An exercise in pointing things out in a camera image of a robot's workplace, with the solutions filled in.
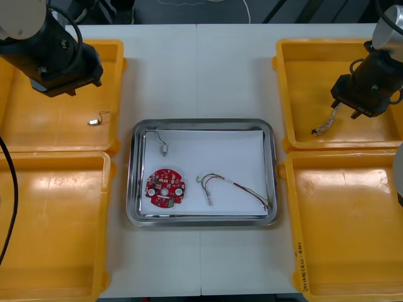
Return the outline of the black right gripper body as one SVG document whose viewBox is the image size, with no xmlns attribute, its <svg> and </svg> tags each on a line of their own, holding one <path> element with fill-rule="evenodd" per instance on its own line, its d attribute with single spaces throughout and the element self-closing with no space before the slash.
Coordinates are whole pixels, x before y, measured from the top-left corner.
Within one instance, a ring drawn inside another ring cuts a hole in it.
<svg viewBox="0 0 403 302">
<path fill-rule="evenodd" d="M 392 85 L 386 78 L 374 75 L 341 75 L 331 89 L 333 99 L 347 107 L 360 110 L 361 115 L 373 118 L 383 114 L 392 97 Z"/>
</svg>

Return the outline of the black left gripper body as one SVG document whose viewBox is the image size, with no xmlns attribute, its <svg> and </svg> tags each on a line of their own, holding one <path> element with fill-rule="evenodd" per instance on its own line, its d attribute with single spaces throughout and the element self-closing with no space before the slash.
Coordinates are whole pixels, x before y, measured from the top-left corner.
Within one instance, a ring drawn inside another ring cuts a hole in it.
<svg viewBox="0 0 403 302">
<path fill-rule="evenodd" d="M 76 95 L 76 90 L 93 84 L 101 85 L 103 67 L 99 55 L 94 47 L 83 46 L 81 58 L 78 63 L 72 65 L 72 69 L 66 71 L 66 67 L 57 67 L 55 70 L 47 70 L 30 79 L 34 90 L 48 96 L 56 97 L 61 94 Z"/>
</svg>

